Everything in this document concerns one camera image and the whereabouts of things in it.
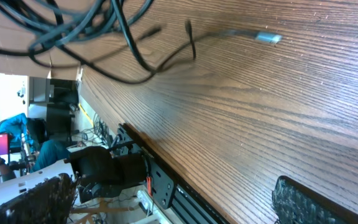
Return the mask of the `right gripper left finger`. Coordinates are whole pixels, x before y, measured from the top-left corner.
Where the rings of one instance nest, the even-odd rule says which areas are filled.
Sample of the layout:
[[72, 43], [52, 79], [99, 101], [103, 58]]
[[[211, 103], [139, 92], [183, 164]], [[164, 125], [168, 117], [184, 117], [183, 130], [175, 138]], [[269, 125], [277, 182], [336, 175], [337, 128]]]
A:
[[60, 174], [0, 205], [0, 224], [66, 223], [76, 182]]

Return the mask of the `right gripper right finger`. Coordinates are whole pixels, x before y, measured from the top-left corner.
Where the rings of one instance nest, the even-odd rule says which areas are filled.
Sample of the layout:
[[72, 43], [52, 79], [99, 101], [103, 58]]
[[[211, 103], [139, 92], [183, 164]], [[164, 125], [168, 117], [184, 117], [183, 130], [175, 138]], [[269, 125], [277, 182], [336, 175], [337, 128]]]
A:
[[358, 223], [358, 214], [281, 175], [272, 191], [272, 208], [279, 224]]

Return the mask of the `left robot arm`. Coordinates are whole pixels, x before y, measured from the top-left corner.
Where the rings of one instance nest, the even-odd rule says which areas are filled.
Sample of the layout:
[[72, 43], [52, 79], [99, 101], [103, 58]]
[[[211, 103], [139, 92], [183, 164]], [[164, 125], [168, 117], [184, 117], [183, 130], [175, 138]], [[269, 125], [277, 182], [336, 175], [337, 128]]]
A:
[[141, 184], [147, 176], [147, 165], [140, 154], [112, 157], [103, 147], [89, 147], [46, 168], [0, 183], [0, 206], [60, 174], [79, 181], [78, 194], [84, 203], [94, 198], [114, 198], [122, 190]]

